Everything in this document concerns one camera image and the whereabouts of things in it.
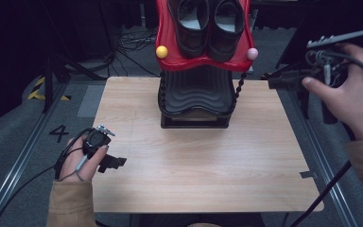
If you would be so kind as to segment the black leather shoe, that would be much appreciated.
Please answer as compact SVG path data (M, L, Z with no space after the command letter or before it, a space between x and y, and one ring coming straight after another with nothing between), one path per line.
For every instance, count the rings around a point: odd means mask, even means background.
M208 0L167 0L179 51L186 59L201 56L207 44Z
M238 0L211 0L208 55L217 62L229 61L235 54L246 24Z

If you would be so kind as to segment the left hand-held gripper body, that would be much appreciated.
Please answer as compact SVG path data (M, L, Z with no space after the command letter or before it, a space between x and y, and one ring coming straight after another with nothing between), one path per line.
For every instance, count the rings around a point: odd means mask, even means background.
M83 142L84 154L88 158L92 158L100 147L111 142L110 136L114 136L114 133L103 125L92 128Z

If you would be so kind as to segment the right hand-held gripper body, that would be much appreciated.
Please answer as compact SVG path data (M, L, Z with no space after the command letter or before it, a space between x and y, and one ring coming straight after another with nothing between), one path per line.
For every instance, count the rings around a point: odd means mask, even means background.
M343 71L349 64L355 64L363 69L363 63L359 60L343 54L335 47L335 44L347 42L363 36L363 29L329 37L321 36L317 41L309 41L306 45L308 51L305 54L306 62L312 67L322 70L323 80L329 87L337 88L347 78Z

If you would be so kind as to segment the red and black shoe rack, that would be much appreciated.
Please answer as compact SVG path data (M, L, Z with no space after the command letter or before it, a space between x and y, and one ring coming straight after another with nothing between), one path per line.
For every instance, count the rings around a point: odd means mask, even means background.
M226 62L208 55L210 19L204 53L186 59L179 51L167 0L156 0L159 16L155 52L160 65L158 105L163 128L226 128L236 106L241 85L258 51L250 28L250 0L238 0L246 24L235 54Z

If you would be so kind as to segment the person's left hand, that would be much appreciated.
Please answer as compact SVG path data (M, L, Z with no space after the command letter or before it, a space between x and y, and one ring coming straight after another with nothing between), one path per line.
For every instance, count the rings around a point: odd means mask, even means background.
M82 150L85 139L86 135L83 135L75 142L69 141L71 147L60 171L60 182L89 182L94 177L100 162L107 154L109 146L100 147L91 159L85 159Z

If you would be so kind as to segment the metal floor rail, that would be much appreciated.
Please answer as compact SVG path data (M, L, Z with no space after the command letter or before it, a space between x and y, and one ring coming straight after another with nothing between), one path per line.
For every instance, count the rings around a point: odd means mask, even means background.
M4 178L2 185L0 186L0 216L5 210L5 206L9 204L9 199L16 187L16 184L20 180L26 165L33 154L36 144L41 137L43 128L45 127L49 117L51 116L53 109L61 100L61 96L66 91L68 84L59 83L56 90L53 92L53 96L49 99L50 106L45 113L41 113L37 122L33 125L31 134L26 140L20 154L18 155L13 166L9 170L8 174Z
M343 222L344 227L357 227L356 221L354 219L353 213L346 202L346 199L343 195L341 187L339 185L339 181L341 178L350 170L351 163L346 161L344 165L334 173L331 165L328 163L326 155L320 145L319 139L313 130L313 127L310 124L309 118L305 119L303 114L296 104L296 97L292 93L288 93L296 112L300 117L300 122L304 127L304 131L309 138L309 142L311 148L313 149L315 160L320 168L320 175L325 182L325 187L320 192L320 195L314 200L314 202L309 206L309 208L303 212L291 225L290 227L299 227L299 225L309 217L315 211L315 208L320 205L320 203L327 197L330 196L332 202L334 203L337 213L340 219Z

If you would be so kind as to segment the person's right hand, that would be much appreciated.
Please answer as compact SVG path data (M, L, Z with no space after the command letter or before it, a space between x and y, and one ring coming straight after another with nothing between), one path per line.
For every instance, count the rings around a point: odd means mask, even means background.
M312 78L304 78L302 85L318 96L329 111L353 131L357 140L363 140L363 69L359 65L349 64L348 77L337 88Z

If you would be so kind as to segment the black tripod stand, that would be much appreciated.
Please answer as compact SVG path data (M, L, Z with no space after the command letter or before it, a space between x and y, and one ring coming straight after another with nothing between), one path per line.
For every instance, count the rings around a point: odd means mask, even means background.
M278 69L275 72L272 73L265 73L260 80L266 80L268 81L269 79L273 79L273 78L279 78L280 74L283 71L289 71L289 70L303 70L303 65L301 63L293 63L293 64L289 64L288 66L285 66L281 69ZM288 91L292 94L295 95L296 97L296 104L299 106L302 115L305 119L308 119L308 103L309 103L309 92L304 90L304 91Z
M71 60L59 53L51 53L45 61L43 68L43 77L45 82L45 100L43 112L47 113L54 103L53 77L56 77L59 83L68 83L70 81L69 70L66 66L71 66L76 72L87 76L93 80L106 80L91 69L82 66L80 63Z

